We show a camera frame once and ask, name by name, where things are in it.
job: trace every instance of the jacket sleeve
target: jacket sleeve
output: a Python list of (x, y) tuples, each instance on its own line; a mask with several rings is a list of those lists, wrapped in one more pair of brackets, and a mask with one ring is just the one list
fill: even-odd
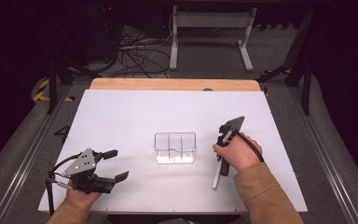
[(89, 211), (65, 199), (48, 220), (48, 224), (86, 224), (88, 218)]
[(235, 187), (249, 210), (253, 224), (303, 223), (278, 181), (262, 162), (240, 170)]

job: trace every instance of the white stand leg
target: white stand leg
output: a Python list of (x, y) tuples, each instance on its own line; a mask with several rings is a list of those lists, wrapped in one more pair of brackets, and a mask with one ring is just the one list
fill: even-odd
[(252, 63), (251, 63), (251, 59), (249, 58), (248, 50), (246, 50), (246, 48), (242, 47), (242, 41), (241, 40), (238, 41), (238, 46), (240, 47), (240, 51), (241, 51), (243, 63), (245, 64), (246, 71), (252, 72), (253, 71), (253, 66), (252, 66)]
[(172, 46), (170, 70), (176, 70), (178, 62), (178, 23), (177, 23), (177, 6), (173, 6), (172, 12)]
[(248, 72), (253, 71), (253, 66), (252, 66), (251, 59), (248, 54), (248, 50), (246, 50), (246, 44), (248, 43), (249, 35), (251, 34), (251, 31), (252, 31), (252, 25), (255, 20), (256, 10), (257, 10), (256, 7), (252, 8), (251, 16), (248, 20), (248, 24), (246, 26), (245, 35), (243, 36), (243, 40), (238, 41), (238, 46), (240, 47), (243, 63), (245, 64), (246, 71), (248, 71)]

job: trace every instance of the transparent box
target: transparent box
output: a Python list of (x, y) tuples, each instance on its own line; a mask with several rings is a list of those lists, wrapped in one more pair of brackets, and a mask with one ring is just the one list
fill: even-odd
[(155, 151), (158, 164), (193, 163), (196, 156), (195, 133), (156, 133)]

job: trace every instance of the white table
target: white table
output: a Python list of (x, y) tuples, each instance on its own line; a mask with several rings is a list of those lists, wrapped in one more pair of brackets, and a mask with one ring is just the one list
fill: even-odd
[[(262, 91), (107, 91), (87, 90), (57, 162), (87, 147), (118, 150), (100, 161), (95, 174), (113, 178), (130, 171), (111, 194), (91, 208), (106, 214), (238, 214), (246, 211), (229, 176), (212, 190), (217, 165), (212, 144), (218, 128), (244, 115), (242, 132), (263, 147), (263, 157), (299, 212), (307, 211), (301, 190)], [(194, 132), (197, 154), (192, 164), (157, 164), (154, 134)], [(55, 206), (65, 189), (53, 186)], [(45, 192), (39, 205), (48, 211)]]

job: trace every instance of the white pen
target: white pen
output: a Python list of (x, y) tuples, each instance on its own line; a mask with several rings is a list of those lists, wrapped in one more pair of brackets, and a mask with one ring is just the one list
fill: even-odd
[(220, 170), (222, 168), (222, 160), (223, 160), (223, 158), (220, 158), (219, 163), (217, 163), (216, 174), (214, 175), (214, 180), (213, 180), (213, 184), (212, 184), (212, 189), (214, 189), (214, 190), (217, 190), (217, 184), (219, 183)]

